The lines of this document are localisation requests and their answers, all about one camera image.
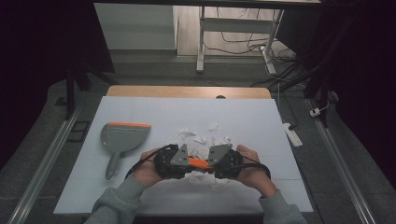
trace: dark floor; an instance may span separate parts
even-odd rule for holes
[[[227,86],[248,87],[252,83],[268,79],[262,65],[262,59],[205,59],[205,72],[195,73],[195,59],[177,58],[169,55],[133,54],[113,55],[116,75],[110,75],[120,84],[134,85],[184,85],[184,86]],[[278,65],[282,70],[285,65]],[[79,125],[90,125],[101,97],[109,87],[103,80],[89,75],[92,82],[90,91],[79,91],[77,98],[87,97],[77,118]],[[267,87],[271,82],[258,86]],[[304,213],[308,223],[361,223],[355,206],[329,155],[318,127],[309,116],[309,105],[302,95],[301,86],[296,86],[280,95],[282,117],[292,124],[304,143],[294,148],[293,153],[299,164],[305,185],[314,207],[313,213]],[[276,92],[272,93],[277,100]],[[25,137],[17,152],[0,173],[0,223],[6,223],[19,198],[30,182],[35,169],[41,162],[47,148],[64,121],[65,105],[56,104],[65,97],[64,81],[53,85],[49,98],[35,126]],[[329,130],[337,146],[358,183],[365,200],[369,204],[377,223],[396,223],[396,192],[381,173],[370,154],[355,135],[341,121],[334,110],[335,101],[328,108]],[[82,147],[84,133],[70,133],[62,151],[49,174],[30,212],[26,223],[82,223],[83,217],[61,217],[52,214],[62,193],[64,184],[73,168]],[[242,219],[233,219],[233,223],[243,223]],[[140,217],[137,223],[195,223],[210,222],[205,218],[146,218]],[[213,223],[230,223],[226,217],[217,218]],[[251,217],[249,223],[260,223],[260,218]]]

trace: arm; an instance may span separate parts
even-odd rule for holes
[[[258,161],[259,156],[256,151],[250,150],[247,147],[239,145],[236,148],[242,156]],[[265,174],[264,171],[258,168],[242,169],[236,180],[244,185],[254,188],[262,195],[259,199],[264,211],[265,224],[277,223],[306,223],[295,204],[287,204],[279,190],[276,189],[275,184]]]
[[[146,158],[154,150],[144,152],[141,159]],[[87,224],[132,223],[134,214],[140,206],[143,191],[162,179],[155,172],[154,163],[144,162],[137,170],[116,189],[106,189],[96,201]]]

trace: gray sleeve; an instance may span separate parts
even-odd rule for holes
[[[265,224],[306,224],[298,207],[295,204],[287,204],[280,190],[270,198],[260,197],[259,202],[264,212]]]
[[[105,190],[93,205],[92,214],[85,223],[131,224],[145,189],[146,187],[130,175],[118,188]]]

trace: white wall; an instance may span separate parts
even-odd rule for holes
[[[94,5],[109,49],[177,48],[175,7]]]

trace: hand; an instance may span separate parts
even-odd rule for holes
[[[158,150],[158,148],[152,149],[147,152],[143,152],[140,156],[140,160],[145,159],[148,155]],[[137,169],[132,173],[132,176],[139,181],[143,186],[149,188],[163,179],[155,171],[155,164],[152,162],[155,155],[150,158],[150,161],[143,162]]]
[[[244,158],[243,163],[250,163],[254,161],[260,162],[259,155],[256,151],[253,151],[242,145],[239,145],[236,148],[236,151],[238,151],[242,156],[252,160],[250,161]],[[271,197],[277,192],[275,184],[271,181],[267,174],[259,168],[248,167],[242,169],[236,180],[248,187],[258,190],[262,196],[265,197]]]

